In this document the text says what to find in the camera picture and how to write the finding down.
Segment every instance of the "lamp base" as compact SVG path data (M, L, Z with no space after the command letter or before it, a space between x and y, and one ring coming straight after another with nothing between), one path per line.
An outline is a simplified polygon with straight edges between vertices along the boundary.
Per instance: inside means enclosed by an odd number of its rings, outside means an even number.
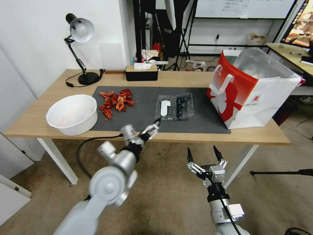
M82 85L91 85L100 80L99 75L94 72L88 72L78 77L78 82Z

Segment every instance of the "monitor screen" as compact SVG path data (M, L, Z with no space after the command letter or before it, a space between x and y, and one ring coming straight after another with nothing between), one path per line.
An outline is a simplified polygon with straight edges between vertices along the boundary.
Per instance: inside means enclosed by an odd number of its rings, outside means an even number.
M313 0L305 0L281 42L309 47L313 42Z

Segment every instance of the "bag handle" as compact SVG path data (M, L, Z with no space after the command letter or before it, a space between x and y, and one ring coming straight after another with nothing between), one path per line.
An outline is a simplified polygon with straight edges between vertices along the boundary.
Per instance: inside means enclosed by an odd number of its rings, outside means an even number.
M215 68L215 70L214 70L214 72L213 72L213 79L214 79L215 74L217 73L217 71L219 70L220 67L222 67L220 64L216 66L216 68ZM230 82L231 80L233 81L233 79L234 79L234 76L229 73L229 74L226 76L226 78L225 78L223 84L221 85L221 87L220 87L219 89L215 86L215 84L214 84L215 82L214 82L214 81L212 81L212 82L210 83L209 88L210 88L215 94L217 94L217 95L222 94L222 93L225 92L225 89L226 89L227 85L229 84L229 82Z

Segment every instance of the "gray desk mat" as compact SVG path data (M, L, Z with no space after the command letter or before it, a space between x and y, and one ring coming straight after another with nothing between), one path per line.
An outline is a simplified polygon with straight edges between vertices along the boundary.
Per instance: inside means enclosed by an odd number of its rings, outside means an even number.
M99 91L114 91L119 93L126 87L122 86L98 86L92 95L98 107L104 104L104 98ZM214 106L205 95L207 88L188 88L188 87L127 87L133 94L133 100L138 100L133 107L126 108L127 112L118 112L111 109L113 117L105 121L106 117L98 108L98 121L91 129L92 131L120 131L121 127L132 124L136 131L142 131L145 127L152 124L155 120L156 101L159 95L179 95L192 93L194 115L181 121L162 121L160 132L172 133L218 133L230 134L222 119L218 115Z

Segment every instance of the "tissue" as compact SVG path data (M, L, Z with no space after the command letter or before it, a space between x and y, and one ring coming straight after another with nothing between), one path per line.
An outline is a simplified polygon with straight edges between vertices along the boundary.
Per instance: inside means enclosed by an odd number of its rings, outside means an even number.
M145 70L151 68L151 64L145 63L134 63L134 69L136 70Z

